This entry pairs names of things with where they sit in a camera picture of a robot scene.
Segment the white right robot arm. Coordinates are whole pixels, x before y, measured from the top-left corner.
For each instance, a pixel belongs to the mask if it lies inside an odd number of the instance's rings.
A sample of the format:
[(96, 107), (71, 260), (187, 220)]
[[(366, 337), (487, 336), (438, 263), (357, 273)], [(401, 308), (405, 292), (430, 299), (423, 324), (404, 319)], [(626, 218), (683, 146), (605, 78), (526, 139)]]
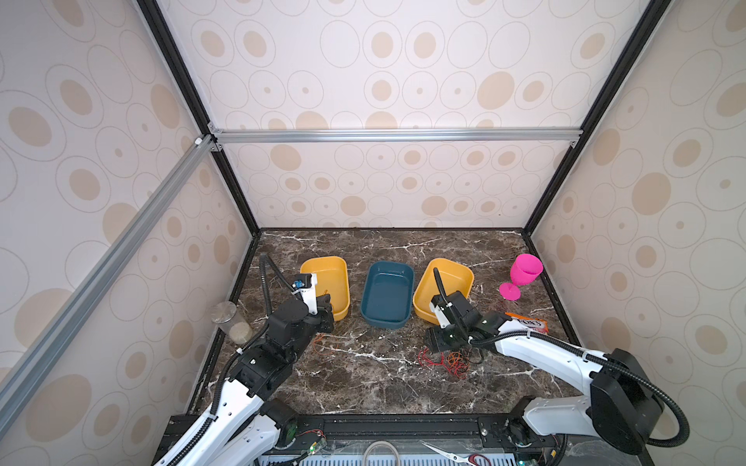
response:
[(529, 447), (552, 435), (596, 437), (638, 456), (647, 447), (685, 444), (691, 426), (678, 404), (648, 378), (627, 351), (593, 351), (561, 341), (528, 320), (480, 313), (456, 291), (431, 298), (437, 325), (427, 330), (435, 353), (473, 349), (520, 359), (578, 390), (564, 398), (526, 396), (511, 411), (506, 428), (514, 445)]

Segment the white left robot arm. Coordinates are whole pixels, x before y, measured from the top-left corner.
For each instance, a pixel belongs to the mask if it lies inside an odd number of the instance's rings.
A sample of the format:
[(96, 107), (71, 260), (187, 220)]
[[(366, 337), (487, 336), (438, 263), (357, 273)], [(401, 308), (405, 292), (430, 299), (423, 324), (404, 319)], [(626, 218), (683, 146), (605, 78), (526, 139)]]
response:
[(333, 330), (331, 296), (314, 301), (314, 314), (291, 298), (268, 317), (258, 341), (227, 364), (210, 407), (155, 464), (252, 465), (266, 452), (293, 444), (297, 412), (271, 396), (316, 335)]

